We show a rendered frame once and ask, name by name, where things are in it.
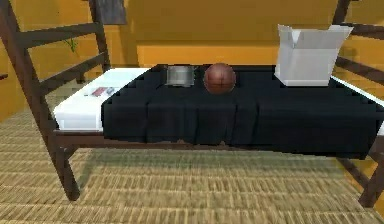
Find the brown basketball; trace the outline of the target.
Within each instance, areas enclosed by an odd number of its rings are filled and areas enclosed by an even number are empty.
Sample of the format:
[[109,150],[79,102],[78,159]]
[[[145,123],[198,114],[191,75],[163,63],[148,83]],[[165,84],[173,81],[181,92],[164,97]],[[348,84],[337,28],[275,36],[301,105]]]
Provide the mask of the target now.
[[203,82],[211,94],[229,93],[235,87],[236,73],[228,64],[215,63],[205,71]]

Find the grey metal pot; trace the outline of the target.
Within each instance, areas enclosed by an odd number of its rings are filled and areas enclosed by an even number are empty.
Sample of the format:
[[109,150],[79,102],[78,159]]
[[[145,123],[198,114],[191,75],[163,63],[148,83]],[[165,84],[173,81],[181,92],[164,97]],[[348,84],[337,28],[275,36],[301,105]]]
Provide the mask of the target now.
[[166,84],[169,86],[191,87],[194,85],[194,67],[172,65],[167,67]]

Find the black blanket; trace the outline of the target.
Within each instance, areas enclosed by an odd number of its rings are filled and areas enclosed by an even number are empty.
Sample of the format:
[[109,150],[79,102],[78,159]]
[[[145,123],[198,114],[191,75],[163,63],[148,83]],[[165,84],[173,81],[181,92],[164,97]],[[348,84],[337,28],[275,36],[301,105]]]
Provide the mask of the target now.
[[384,107],[335,80],[286,87],[271,65],[238,66],[235,88],[213,95],[204,71],[189,88],[166,85],[159,66],[138,76],[102,104],[105,137],[363,158],[384,122]]

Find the small red and grey book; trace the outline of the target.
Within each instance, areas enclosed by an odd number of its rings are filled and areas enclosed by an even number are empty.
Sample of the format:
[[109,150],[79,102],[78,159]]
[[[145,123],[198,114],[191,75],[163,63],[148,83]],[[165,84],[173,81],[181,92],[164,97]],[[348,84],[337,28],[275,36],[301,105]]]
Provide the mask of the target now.
[[115,87],[97,87],[90,93],[90,96],[92,97],[111,96],[116,91],[117,89]]

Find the white open cardboard box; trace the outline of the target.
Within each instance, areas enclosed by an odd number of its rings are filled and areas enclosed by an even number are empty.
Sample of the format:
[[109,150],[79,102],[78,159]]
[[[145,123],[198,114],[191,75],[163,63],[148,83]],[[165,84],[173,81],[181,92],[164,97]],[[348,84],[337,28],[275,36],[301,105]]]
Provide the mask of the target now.
[[353,27],[327,30],[278,25],[280,45],[275,76],[285,86],[327,86],[340,48]]

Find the small green house plant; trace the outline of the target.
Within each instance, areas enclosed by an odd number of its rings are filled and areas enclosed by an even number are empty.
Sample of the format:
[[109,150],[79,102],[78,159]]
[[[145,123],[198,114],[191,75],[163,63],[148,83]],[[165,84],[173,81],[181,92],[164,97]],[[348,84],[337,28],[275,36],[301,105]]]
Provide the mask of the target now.
[[65,43],[70,47],[72,52],[76,51],[78,42],[74,38],[65,40]]

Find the dark wooden bed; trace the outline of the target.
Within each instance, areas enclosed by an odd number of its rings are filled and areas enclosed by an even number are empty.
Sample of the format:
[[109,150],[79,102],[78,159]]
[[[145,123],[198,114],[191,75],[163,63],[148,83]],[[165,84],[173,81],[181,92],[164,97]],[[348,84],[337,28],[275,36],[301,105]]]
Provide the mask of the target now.
[[[91,23],[74,24],[41,30],[20,31],[10,0],[0,0],[0,37],[8,57],[15,70],[29,108],[33,114],[40,134],[46,145],[66,197],[76,201],[80,191],[69,159],[78,148],[148,148],[148,149],[204,149],[210,146],[193,145],[179,140],[177,143],[136,143],[105,139],[102,131],[60,131],[49,110],[45,96],[69,81],[76,79],[84,82],[84,73],[101,65],[103,72],[111,68],[107,43],[103,28],[102,6],[100,0],[87,0],[92,16]],[[353,35],[377,37],[384,40],[384,27],[343,23],[351,0],[338,0],[333,22],[339,25],[351,25],[357,28]],[[98,45],[97,56],[87,59],[47,79],[39,81],[28,49],[74,37],[94,33]],[[382,75],[384,72],[364,64],[338,57],[336,65],[360,76]],[[378,136],[369,152],[369,156],[378,163],[370,179],[349,159],[337,158],[337,161],[363,187],[359,203],[372,208],[384,191],[384,136]]]

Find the dark framed wall picture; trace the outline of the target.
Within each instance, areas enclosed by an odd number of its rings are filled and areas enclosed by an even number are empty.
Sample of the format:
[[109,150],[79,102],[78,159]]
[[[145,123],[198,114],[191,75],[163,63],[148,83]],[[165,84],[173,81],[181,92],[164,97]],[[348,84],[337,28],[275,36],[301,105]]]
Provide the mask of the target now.
[[97,13],[104,25],[125,25],[124,0],[96,0]]

